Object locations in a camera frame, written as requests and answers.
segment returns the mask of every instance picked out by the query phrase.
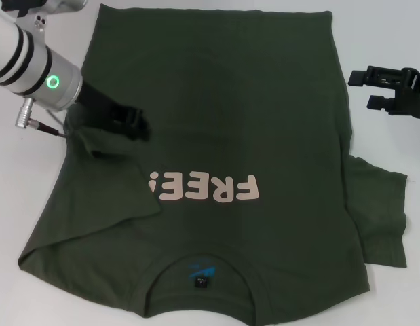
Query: green indicator light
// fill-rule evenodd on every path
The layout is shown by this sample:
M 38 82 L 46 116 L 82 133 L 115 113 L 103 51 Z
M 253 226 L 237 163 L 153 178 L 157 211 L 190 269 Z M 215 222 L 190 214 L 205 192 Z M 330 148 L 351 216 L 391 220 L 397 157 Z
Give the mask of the green indicator light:
M 51 88 L 53 90 L 54 88 L 59 87 L 59 84 L 60 84 L 60 80 L 58 76 L 52 75 L 47 78 L 48 88 Z

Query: black stripe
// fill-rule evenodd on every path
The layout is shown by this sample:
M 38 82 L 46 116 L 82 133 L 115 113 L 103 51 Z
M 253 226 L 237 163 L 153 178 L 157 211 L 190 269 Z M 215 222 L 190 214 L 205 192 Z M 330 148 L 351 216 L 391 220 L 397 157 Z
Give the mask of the black stripe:
M 45 48 L 47 49 L 47 64 L 45 65 L 44 71 L 43 71 L 41 77 L 39 78 L 39 80 L 36 82 L 35 85 L 33 85 L 26 92 L 14 93 L 14 94 L 20 95 L 20 96 L 28 96 L 28 95 L 33 94 L 34 92 L 36 92 L 42 86 L 42 84 L 44 83 L 44 81 L 47 78 L 48 74 L 52 70 L 52 64 L 53 64 L 52 51 L 50 50 L 50 48 L 48 46 L 45 46 Z
M 14 55 L 12 56 L 11 60 L 7 63 L 7 65 L 5 65 L 5 67 L 2 70 L 0 70 L 0 78 L 2 78 L 4 75 L 9 73 L 12 68 L 14 68 L 15 64 L 17 63 L 17 61 L 18 61 L 18 59 L 21 55 L 22 46 L 24 44 L 24 33 L 19 26 L 17 26 L 17 29 L 18 29 L 17 48 L 15 49 Z
M 27 33 L 27 37 L 28 37 L 28 51 L 27 51 L 27 56 L 24 59 L 24 61 L 22 62 L 22 65 L 17 70 L 17 72 L 12 77 L 10 77 L 8 80 L 1 82 L 0 83 L 0 86 L 8 86 L 8 85 L 16 82 L 17 80 L 19 80 L 20 77 L 22 76 L 22 74 L 26 72 L 28 65 L 32 61 L 33 52 L 35 50 L 35 44 L 33 43 L 33 35 L 31 33 L 29 33 L 29 32 L 26 32 L 26 33 Z

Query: metal connector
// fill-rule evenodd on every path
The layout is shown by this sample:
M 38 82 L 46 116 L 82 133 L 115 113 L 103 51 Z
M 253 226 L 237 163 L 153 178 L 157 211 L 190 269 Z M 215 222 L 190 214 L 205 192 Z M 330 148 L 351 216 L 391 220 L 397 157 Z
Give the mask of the metal connector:
M 28 126 L 28 122 L 31 118 L 32 114 L 32 106 L 35 101 L 33 98 L 26 98 L 24 100 L 24 104 L 20 109 L 20 113 L 17 117 L 17 122 L 15 123 L 15 127 L 19 127 L 21 129 L 26 129 Z

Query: shirt sleeve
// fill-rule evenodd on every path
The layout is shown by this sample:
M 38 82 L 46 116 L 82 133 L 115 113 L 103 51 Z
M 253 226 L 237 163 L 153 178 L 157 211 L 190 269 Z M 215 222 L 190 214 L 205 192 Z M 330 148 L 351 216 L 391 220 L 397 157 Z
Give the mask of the shirt sleeve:
M 407 267 L 402 235 L 406 228 L 406 175 L 347 155 L 343 164 L 345 201 L 362 245 L 364 261 Z

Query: black clamp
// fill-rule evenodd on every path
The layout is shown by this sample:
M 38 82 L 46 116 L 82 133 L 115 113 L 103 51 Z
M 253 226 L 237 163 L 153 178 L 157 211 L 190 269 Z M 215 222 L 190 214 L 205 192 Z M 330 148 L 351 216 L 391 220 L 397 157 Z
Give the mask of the black clamp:
M 122 105 L 86 81 L 83 81 L 76 102 L 84 106 L 81 119 L 85 126 L 122 134 L 133 140 L 148 141 L 151 136 L 150 125 L 142 109 Z
M 18 17 L 25 17 L 33 8 L 42 7 L 47 0 L 1 0 L 1 9 L 4 12 L 18 10 Z
M 394 70 L 369 66 L 366 71 L 353 71 L 348 84 L 395 90 L 395 98 L 371 96 L 366 107 L 385 109 L 390 115 L 411 115 L 420 119 L 420 73 L 416 69 Z

